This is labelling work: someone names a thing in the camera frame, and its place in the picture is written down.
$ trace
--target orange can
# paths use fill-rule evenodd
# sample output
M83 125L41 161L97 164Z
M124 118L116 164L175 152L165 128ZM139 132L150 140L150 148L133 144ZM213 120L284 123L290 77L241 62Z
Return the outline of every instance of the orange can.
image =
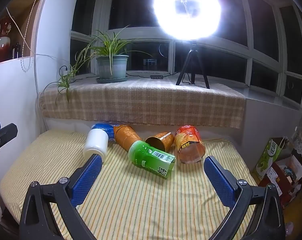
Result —
M126 124L115 127L114 136L116 142L127 152L134 142L141 140L133 128Z
M205 155L198 130L192 125L183 125L175 133L175 145L182 163L195 163Z
M169 152L174 142L174 136L170 132L162 132L147 138L145 142L161 151Z

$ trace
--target spider plant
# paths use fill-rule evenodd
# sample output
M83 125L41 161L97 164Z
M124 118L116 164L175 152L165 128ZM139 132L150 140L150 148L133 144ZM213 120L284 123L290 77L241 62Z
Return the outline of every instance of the spider plant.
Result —
M137 40L137 39L122 40L122 39L118 38L118 35L120 34L120 32L123 31L127 27L128 26L124 27L118 33L113 32L113 36L110 36L108 33L103 34L100 30L97 30L101 35L95 36L95 37L102 42L103 46L100 46L100 47L94 47L93 46L93 47L91 47L91 49L93 49L95 54L97 54L98 56L109 56L111 75L112 75L112 72L113 72L113 56L114 55L122 55L122 54L127 53L127 52L136 51L136 52L141 52L141 53L144 53L144 54L147 54L147 55L153 57L149 53L146 53L146 52L143 52L143 51L126 50L125 47L128 44L132 44L133 41Z
M83 50L81 50L79 54L75 55L75 64L70 65L69 73L67 73L66 75L60 74L60 78L57 82L57 91L59 92L59 94L61 94L63 90L66 90L66 99L68 102L70 100L70 84L72 83L72 79L75 77L76 73L85 63L89 62L93 57L96 56L95 54L90 54L90 50L92 49L91 45L96 41L96 39L97 37L94 38Z
M119 33L122 31L120 30L117 34L113 32L113 37L110 37L107 33L103 34L101 31L97 30L101 35L95 36L91 35L94 37L94 39L83 49L80 51L78 55L75 55L75 64L70 65L70 73L66 75L60 75L60 79L58 80L58 92L61 94L62 91L66 90L66 99L69 102L70 100L70 84L72 83L72 79L75 77L76 73L79 71L80 67L91 61L93 58L96 56L109 56L110 58L110 71L112 74L113 71L113 56L114 55L122 55L127 52L141 52L145 53L151 57L153 57L151 54L139 51L139 50L126 50L125 46L128 44L132 44L132 41L136 41L137 39L134 40L121 40L118 38ZM97 41L100 40L103 43L103 46L93 46L93 44Z

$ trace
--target striped mat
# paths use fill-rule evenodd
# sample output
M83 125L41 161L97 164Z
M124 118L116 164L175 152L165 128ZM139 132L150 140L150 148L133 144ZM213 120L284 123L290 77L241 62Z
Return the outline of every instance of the striped mat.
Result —
M31 181L55 183L84 164L86 135L50 130L40 135L15 161L0 184L5 205L20 220ZM226 140L205 141L206 156L213 155L237 179L256 185L234 146ZM177 154L172 147L172 154ZM71 239L56 204L53 213L65 239ZM168 179L135 167L127 152L110 144L102 171L79 214L97 239L209 239L229 208L224 207L203 171L203 162L176 161ZM243 235L253 206L235 239Z

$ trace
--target window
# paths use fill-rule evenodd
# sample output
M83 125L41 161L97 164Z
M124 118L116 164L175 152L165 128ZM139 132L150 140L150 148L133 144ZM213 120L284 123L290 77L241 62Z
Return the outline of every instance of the window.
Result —
M176 43L175 72L181 71L189 51L189 44ZM223 51L201 47L199 49L199 53L208 76L230 79L244 83L247 64L247 60L245 58ZM190 65L195 68L196 74L202 74L197 58L192 58ZM188 68L186 72L191 73L191 68Z
M92 31L92 22L93 22L93 12L94 12L95 0L76 0L74 14L73 14L73 23L72 31L91 35ZM71 34L70 41L70 64L75 64L75 56L82 49L84 49L89 41L90 37L87 37L87 42L76 40L76 37ZM82 65L77 75L86 74L91 72L91 62Z
M76 0L72 31L91 35L95 0Z
M251 73L252 86L264 88L275 92L277 80L278 80L277 72L253 61L252 73Z
M158 27L153 0L112 0L109 29L125 26Z
M302 104L302 23L292 0L218 1L221 18L216 32L197 41L207 75L270 90ZM118 37L133 40L126 46L127 71L173 74L181 70L190 45L161 29L153 0L77 0L71 57L91 41L92 30L112 34L126 26ZM202 74L197 59L191 64ZM93 60L80 73L97 73L97 68ZM288 88L285 80L294 88ZM297 97L290 94L292 89Z
M135 42L129 44L126 50L135 50L127 53L129 59L126 70L168 71L168 42Z
M300 104L302 99L302 80L287 76L284 96Z
M278 61L278 36L272 7L264 0L248 2L252 17L254 48Z
M218 0L221 18L214 36L247 46L247 30L242 0Z
M287 70L302 75L302 35L293 6L280 8L287 41Z

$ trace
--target red vase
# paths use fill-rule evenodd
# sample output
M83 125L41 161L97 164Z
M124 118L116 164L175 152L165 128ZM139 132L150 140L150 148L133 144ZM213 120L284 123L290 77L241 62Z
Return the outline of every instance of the red vase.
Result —
M4 17L0 20L0 62L9 58L11 39L8 34L11 28L12 20L10 17Z

